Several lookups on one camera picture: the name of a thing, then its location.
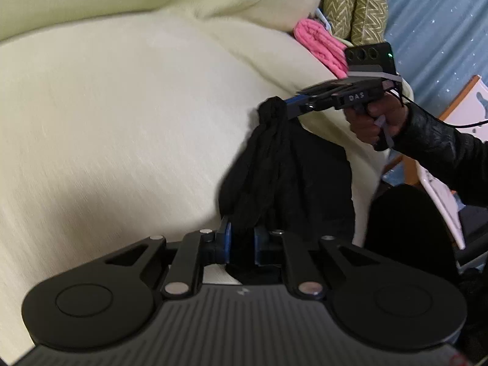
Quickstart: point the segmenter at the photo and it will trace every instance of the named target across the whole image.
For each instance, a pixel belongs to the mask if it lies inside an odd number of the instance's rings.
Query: sofa
[[[32,346],[20,307],[39,281],[218,226],[257,105],[334,78],[289,35],[319,2],[0,0],[0,357]],[[301,122],[346,150],[361,245],[386,154],[342,111]]]

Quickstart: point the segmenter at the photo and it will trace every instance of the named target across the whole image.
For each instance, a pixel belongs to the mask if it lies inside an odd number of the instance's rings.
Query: black garment
[[[253,228],[288,230],[304,241],[354,235],[351,167],[344,149],[289,121],[279,97],[263,102],[259,125],[225,177],[222,216],[232,224],[232,264],[254,265]]]
[[[419,270],[459,281],[450,234],[427,193],[402,184],[376,198],[364,247]]]
[[[433,176],[457,191],[463,203],[488,206],[488,143],[462,134],[413,103],[395,150],[419,161]]]

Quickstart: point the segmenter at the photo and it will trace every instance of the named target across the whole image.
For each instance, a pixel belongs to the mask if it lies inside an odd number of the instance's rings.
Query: pink blanket
[[[296,24],[293,34],[337,78],[347,77],[346,46],[325,30],[322,24],[312,19],[302,19]]]

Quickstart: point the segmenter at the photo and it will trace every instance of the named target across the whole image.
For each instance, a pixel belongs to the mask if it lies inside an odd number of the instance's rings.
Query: black cable
[[[395,95],[392,91],[387,91],[389,94],[395,96],[398,98],[398,95]],[[419,109],[421,109],[424,113],[427,113],[429,116],[431,116],[432,118],[436,119],[439,121],[439,119],[437,117],[434,117],[431,113],[429,113],[426,109],[424,109],[423,107],[419,106],[418,104],[416,104],[412,99],[406,97],[405,95],[402,95],[402,97],[404,97],[406,100],[408,100],[409,102],[415,104]],[[482,125],[485,125],[485,124],[488,124],[488,119],[484,120],[484,121],[479,121],[479,122],[475,122],[473,124],[466,124],[466,125],[452,125],[452,124],[448,124],[446,122],[443,122],[441,121],[444,125],[447,125],[448,127],[451,127],[451,128],[457,128],[457,129],[462,129],[462,128],[473,128],[475,126],[482,126]]]

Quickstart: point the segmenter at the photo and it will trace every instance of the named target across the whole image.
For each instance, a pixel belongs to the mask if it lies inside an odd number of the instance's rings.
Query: black leather sleeve
[[[419,161],[433,176],[457,191],[463,203],[488,206],[488,143],[462,134],[413,103],[395,150]]]

